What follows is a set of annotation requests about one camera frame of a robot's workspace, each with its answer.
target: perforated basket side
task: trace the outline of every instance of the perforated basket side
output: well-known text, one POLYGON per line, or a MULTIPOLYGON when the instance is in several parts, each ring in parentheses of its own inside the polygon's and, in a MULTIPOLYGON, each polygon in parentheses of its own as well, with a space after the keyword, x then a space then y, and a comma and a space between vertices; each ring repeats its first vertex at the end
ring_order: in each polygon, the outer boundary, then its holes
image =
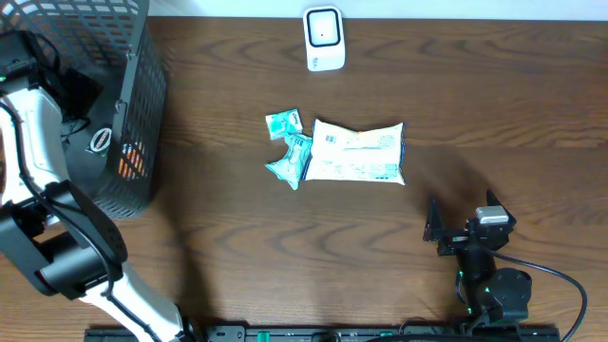
MULTIPOLYGON (((2 27, 43 34, 71 67, 123 66, 139 42, 140 6, 132 0, 2 0, 2 27), (132 41, 132 34, 138 42, 132 41)), ((40 40, 47 55, 53 50, 40 40)))
POLYGON ((126 95, 130 95, 129 101, 120 101, 119 108, 122 110, 114 122, 113 130, 122 128, 118 151, 120 159, 118 164, 114 164, 115 169, 108 164, 114 180, 96 199, 111 217, 135 216, 148 203, 166 89, 162 65, 146 26, 140 53, 129 61, 124 76, 123 96, 127 98, 126 95))

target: wooden tabletop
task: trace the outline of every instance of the wooden tabletop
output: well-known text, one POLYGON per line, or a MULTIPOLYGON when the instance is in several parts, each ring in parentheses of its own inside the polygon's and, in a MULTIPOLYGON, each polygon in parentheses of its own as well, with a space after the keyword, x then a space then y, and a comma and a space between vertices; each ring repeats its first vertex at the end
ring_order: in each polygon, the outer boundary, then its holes
MULTIPOLYGON (((136 270, 198 322, 465 314, 456 259, 422 241, 428 196, 460 228, 492 188, 518 219, 502 252, 578 279, 589 309, 574 340, 608 339, 608 24, 346 20, 347 63, 323 73, 306 68, 298 19, 149 26, 170 80, 161 189, 119 225, 136 270), (286 151, 264 116, 290 108, 307 134, 316 118, 406 123, 408 185, 312 180, 293 191, 264 167, 286 151)), ((579 292, 522 269, 533 277, 526 322, 565 334, 579 292)), ((115 324, 38 294, 0 256, 0 340, 79 341, 115 324)))

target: black square outline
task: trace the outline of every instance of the black square outline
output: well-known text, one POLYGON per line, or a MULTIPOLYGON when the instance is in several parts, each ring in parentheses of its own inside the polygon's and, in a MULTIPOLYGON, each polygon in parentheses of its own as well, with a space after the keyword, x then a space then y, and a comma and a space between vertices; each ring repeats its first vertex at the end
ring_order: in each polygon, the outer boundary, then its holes
POLYGON ((340 44, 342 41, 342 36, 340 35, 340 20, 338 19, 338 12, 335 9, 315 9, 311 10, 306 14, 306 23, 308 24, 308 42, 311 44, 313 48, 323 48, 323 47, 335 47, 340 44), (313 38, 311 35, 311 13, 324 12, 324 11, 332 11, 335 14, 335 29, 337 30, 338 40, 335 43, 330 44, 321 44, 315 45, 313 43, 313 38))

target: item in basket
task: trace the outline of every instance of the item in basket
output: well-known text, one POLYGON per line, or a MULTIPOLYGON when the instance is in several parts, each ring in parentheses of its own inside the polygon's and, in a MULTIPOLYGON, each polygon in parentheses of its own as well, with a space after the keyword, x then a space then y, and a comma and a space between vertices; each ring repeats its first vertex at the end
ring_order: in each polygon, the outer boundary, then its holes
POLYGON ((105 157, 110 147, 110 138, 112 138, 112 128, 104 127, 98 130, 93 134, 93 138, 88 143, 86 151, 100 157, 105 157))
POLYGON ((297 109, 266 116, 270 139, 287 137, 290 134, 302 133, 302 121, 297 109))
POLYGON ((293 134, 285 137, 285 143, 289 146, 285 157, 267 164, 266 167, 281 181, 288 182, 292 189, 297 190, 306 162, 311 156, 313 139, 302 134, 293 134))
POLYGON ((119 174, 128 181, 136 180, 138 173, 145 177, 145 171, 143 170, 143 154, 144 147, 140 142, 138 148, 133 148, 133 145, 126 143, 123 145, 123 157, 119 163, 119 174))
POLYGON ((354 132, 314 122, 312 157, 304 180, 384 181, 405 185, 401 174, 404 124, 354 132))

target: laundry basket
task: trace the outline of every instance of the laundry basket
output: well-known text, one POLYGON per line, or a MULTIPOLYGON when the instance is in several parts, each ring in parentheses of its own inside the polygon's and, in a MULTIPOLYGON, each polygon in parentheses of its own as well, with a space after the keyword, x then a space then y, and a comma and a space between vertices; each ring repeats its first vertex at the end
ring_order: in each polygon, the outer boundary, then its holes
MULTIPOLYGON (((90 125, 64 142, 71 180, 111 218, 137 216, 149 202, 166 80, 146 24, 148 0, 0 0, 0 32, 30 30, 104 88, 90 125), (88 150, 110 132, 102 155, 88 150)), ((40 39, 45 54, 54 49, 40 39)))

